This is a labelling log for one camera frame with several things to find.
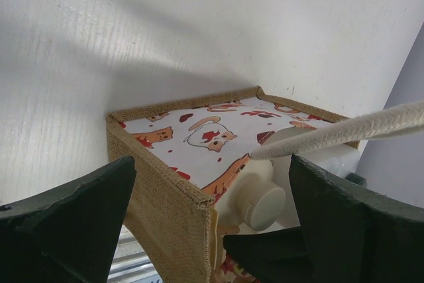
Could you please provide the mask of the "white frosted rectangular bottle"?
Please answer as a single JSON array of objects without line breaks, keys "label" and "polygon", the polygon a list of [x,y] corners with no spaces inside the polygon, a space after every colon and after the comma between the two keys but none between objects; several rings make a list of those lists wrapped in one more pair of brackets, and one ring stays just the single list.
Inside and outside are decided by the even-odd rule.
[{"label": "white frosted rectangular bottle", "polygon": [[[281,129],[268,137],[262,145],[265,146],[273,142],[308,133],[309,131],[312,131],[312,129],[299,127]],[[341,178],[345,178],[351,172],[355,172],[360,160],[360,152],[345,144],[299,153],[298,156]]]}]

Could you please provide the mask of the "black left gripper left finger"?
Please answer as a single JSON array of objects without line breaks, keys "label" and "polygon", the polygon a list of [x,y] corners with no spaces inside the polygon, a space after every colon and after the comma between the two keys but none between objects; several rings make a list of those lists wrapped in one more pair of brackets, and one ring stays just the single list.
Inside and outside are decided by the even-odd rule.
[{"label": "black left gripper left finger", "polygon": [[1,206],[2,282],[106,282],[136,177],[124,156]]}]

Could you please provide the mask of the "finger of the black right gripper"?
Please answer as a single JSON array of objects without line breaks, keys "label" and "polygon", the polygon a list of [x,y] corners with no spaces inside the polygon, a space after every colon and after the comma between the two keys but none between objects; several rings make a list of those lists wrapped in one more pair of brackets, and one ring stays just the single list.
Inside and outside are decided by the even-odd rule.
[{"label": "finger of the black right gripper", "polygon": [[223,247],[255,278],[313,277],[313,266],[300,228],[256,235],[226,235]]}]

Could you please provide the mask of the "burlap cat print canvas bag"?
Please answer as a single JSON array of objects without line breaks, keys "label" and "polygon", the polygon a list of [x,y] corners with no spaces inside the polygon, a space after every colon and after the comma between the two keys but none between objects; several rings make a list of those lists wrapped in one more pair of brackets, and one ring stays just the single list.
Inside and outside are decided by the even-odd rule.
[{"label": "burlap cat print canvas bag", "polygon": [[[288,157],[291,164],[299,153],[340,144],[358,150],[362,140],[418,133],[423,102],[349,119],[253,87],[113,111],[106,125],[109,158],[134,158],[124,224],[166,282],[314,282],[255,278],[242,269],[224,236],[272,231],[222,227],[215,204],[250,160]],[[290,127],[312,131],[262,145]]]}]

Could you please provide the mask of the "cream bottle with round cap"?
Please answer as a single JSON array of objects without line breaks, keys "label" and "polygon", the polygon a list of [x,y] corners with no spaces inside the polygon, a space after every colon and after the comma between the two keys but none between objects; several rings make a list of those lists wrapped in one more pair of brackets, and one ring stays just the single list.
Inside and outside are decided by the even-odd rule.
[{"label": "cream bottle with round cap", "polygon": [[250,160],[215,204],[218,225],[273,231],[300,225],[289,181],[290,158]]}]

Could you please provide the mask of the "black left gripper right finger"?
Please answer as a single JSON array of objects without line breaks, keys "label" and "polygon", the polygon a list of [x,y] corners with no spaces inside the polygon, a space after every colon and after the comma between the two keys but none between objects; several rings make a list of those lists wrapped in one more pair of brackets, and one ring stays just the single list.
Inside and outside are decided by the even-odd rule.
[{"label": "black left gripper right finger", "polygon": [[422,282],[423,209],[291,158],[314,282]]}]

